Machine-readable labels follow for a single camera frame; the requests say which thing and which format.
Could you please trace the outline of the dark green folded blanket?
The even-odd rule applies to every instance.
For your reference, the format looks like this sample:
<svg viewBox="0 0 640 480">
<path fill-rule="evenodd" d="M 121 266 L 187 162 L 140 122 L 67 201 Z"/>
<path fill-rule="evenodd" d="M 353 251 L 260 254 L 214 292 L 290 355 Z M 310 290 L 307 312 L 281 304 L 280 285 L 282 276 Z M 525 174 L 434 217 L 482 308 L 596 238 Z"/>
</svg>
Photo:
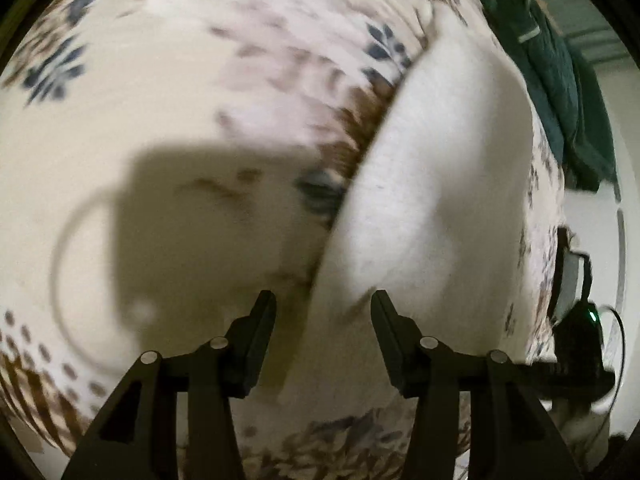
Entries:
<svg viewBox="0 0 640 480">
<path fill-rule="evenodd" d="M 575 190 L 618 182 L 608 111 L 594 69 L 535 0 L 480 0 L 503 50 L 518 66 L 551 153 Z"/>
</svg>

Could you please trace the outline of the white knit sweater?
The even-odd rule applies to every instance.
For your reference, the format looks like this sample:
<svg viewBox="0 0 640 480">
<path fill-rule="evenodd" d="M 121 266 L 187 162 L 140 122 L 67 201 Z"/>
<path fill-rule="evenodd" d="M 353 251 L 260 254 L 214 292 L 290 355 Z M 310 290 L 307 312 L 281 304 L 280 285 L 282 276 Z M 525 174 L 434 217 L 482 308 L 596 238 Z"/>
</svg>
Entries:
<svg viewBox="0 0 640 480">
<path fill-rule="evenodd" d="M 299 208 L 267 214 L 255 285 L 276 293 L 279 314 L 240 407 L 260 429 L 289 434 L 390 404 L 369 314 L 378 289 L 461 352 L 527 350 L 518 245 L 538 122 L 487 26 L 436 6 L 428 29 L 352 183 L 307 170 Z M 337 190 L 337 212 L 317 190 Z"/>
</svg>

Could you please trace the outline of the white bed headboard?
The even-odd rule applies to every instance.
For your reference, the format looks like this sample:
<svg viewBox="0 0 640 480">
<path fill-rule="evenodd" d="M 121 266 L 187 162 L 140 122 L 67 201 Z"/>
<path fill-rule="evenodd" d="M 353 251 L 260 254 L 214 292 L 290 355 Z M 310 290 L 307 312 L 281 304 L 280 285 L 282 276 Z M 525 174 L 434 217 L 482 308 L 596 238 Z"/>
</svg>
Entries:
<svg viewBox="0 0 640 480">
<path fill-rule="evenodd" d="M 639 421 L 639 70 L 634 63 L 602 66 L 598 81 L 610 118 L 618 182 L 597 193 L 567 191 L 566 222 L 590 255 L 591 299 L 602 314 L 604 362 L 623 374 L 611 414 L 613 434 Z"/>
</svg>

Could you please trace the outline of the black white striped garment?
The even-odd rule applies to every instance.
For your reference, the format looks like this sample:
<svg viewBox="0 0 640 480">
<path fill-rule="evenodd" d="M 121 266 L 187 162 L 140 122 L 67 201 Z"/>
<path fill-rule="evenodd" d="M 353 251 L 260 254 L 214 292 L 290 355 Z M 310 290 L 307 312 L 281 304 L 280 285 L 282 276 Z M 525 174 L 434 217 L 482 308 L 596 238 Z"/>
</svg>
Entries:
<svg viewBox="0 0 640 480">
<path fill-rule="evenodd" d="M 590 255 L 570 248 L 570 231 L 566 226 L 556 230 L 556 254 L 551 298 L 547 316 L 558 325 L 579 301 L 587 301 L 592 286 Z"/>
</svg>

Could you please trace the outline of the floral bedspread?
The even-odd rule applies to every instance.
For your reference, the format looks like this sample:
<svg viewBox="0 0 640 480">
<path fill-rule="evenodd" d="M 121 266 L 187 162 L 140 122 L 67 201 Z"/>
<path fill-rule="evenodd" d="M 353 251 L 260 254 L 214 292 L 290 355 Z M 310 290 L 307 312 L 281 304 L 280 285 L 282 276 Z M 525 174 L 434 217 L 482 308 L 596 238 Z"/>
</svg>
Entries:
<svg viewBox="0 0 640 480">
<path fill-rule="evenodd" d="M 267 214 L 299 208 L 307 170 L 352 183 L 436 6 L 503 50 L 480 0 L 53 0 L 1 76 L 8 410 L 70 461 L 142 353 L 193 352 L 263 290 L 270 346 L 278 297 L 254 268 Z M 514 360 L 547 348 L 562 219 L 562 170 L 530 104 L 518 268 L 533 328 L 524 356 L 495 348 Z M 382 408 L 289 434 L 241 416 L 257 386 L 231 404 L 248 478 L 399 476 L 416 406 L 391 384 Z"/>
</svg>

